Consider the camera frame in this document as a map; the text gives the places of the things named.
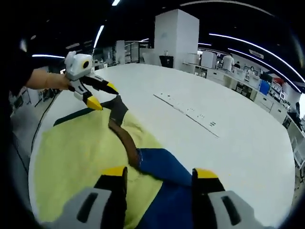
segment white table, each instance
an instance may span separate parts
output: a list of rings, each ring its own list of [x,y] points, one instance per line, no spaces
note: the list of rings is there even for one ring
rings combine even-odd
[[[101,69],[97,74],[118,88],[131,112],[188,171],[194,167],[214,171],[226,190],[254,208],[263,225],[277,226],[284,220],[294,194],[295,165],[287,131],[270,114],[228,88],[175,69],[134,63]],[[214,136],[153,95],[162,92],[213,115],[223,134]],[[34,214],[33,171],[41,134],[58,118],[82,108],[85,105],[72,93],[62,92],[41,125],[29,174]]]

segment cable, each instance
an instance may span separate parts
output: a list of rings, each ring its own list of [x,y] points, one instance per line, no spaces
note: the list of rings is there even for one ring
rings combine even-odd
[[[38,126],[37,126],[37,128],[36,128],[36,131],[35,131],[34,136],[33,136],[33,139],[32,139],[32,146],[31,146],[31,149],[30,149],[31,153],[32,153],[32,151],[33,151],[34,140],[35,140],[36,134],[37,134],[37,132],[38,132],[38,130],[39,130],[39,127],[40,127],[40,125],[41,125],[41,121],[42,121],[42,119],[43,119],[45,113],[48,111],[48,109],[50,108],[50,106],[53,104],[53,102],[54,102],[54,100],[55,100],[56,97],[57,97],[57,95],[54,96],[54,98],[52,99],[51,103],[49,104],[49,106],[47,107],[47,109],[43,112],[43,114],[42,114],[42,116],[41,116],[41,119],[39,120]]]
[[[14,146],[15,150],[17,151],[18,157],[19,157],[20,160],[21,160],[21,163],[22,163],[22,165],[23,165],[23,168],[24,168],[25,172],[26,172],[27,175],[29,176],[29,171],[26,169],[26,166],[25,166],[25,164],[24,164],[24,162],[23,162],[23,160],[22,160],[22,158],[21,158],[21,155],[20,155],[20,153],[19,153],[19,151],[18,151],[18,149],[17,149],[17,147],[15,146],[14,143],[13,143],[13,146]]]

